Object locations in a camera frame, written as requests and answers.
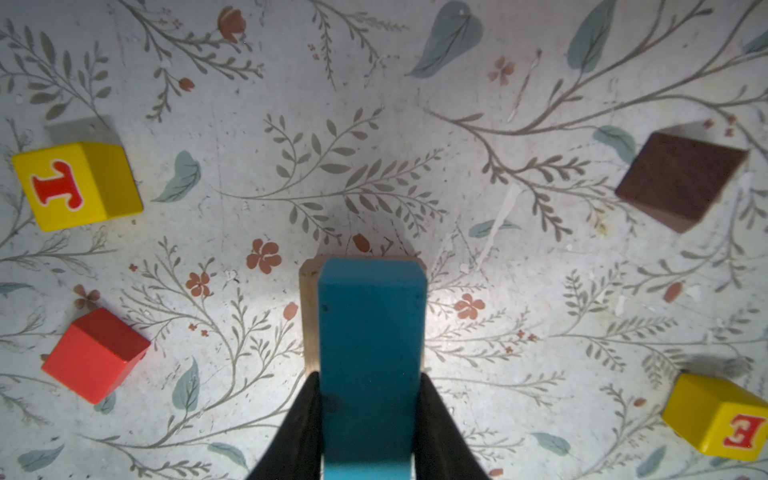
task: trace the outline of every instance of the brown block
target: brown block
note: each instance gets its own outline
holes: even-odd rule
[[[683,233],[701,221],[747,153],[656,132],[624,175],[616,196]]]

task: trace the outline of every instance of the red letter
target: red letter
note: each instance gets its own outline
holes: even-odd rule
[[[35,189],[38,201],[43,207],[47,207],[49,200],[69,196],[67,208],[71,211],[79,210],[83,206],[83,196],[80,195],[78,184],[74,181],[72,167],[63,160],[52,161],[51,167],[61,175],[42,179],[32,175],[32,188]]]
[[[736,415],[733,420],[730,421],[730,426],[736,429],[733,435],[726,437],[723,440],[723,446],[733,447],[735,449],[751,449],[752,440],[755,438],[755,434],[760,426],[766,420],[761,417],[753,417],[750,415]]]

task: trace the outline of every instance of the yellow letter block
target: yellow letter block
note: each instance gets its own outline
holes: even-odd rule
[[[705,455],[751,462],[768,436],[768,403],[738,385],[684,373],[664,421]]]
[[[142,211],[121,147],[76,143],[13,157],[13,167],[43,231]]]

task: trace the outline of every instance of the teal rectangular block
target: teal rectangular block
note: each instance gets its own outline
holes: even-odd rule
[[[419,263],[330,259],[317,284],[327,480],[408,480],[424,345]]]

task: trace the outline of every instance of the table surface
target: table surface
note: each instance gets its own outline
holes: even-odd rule
[[[685,368],[766,396],[765,2],[4,5],[6,160],[122,144],[144,212],[43,233],[3,165],[0,478],[244,477],[318,253],[424,260],[491,477],[768,476],[659,416]],[[653,131],[750,151],[684,235],[613,195]],[[40,366],[96,306],[153,346],[92,406]]]

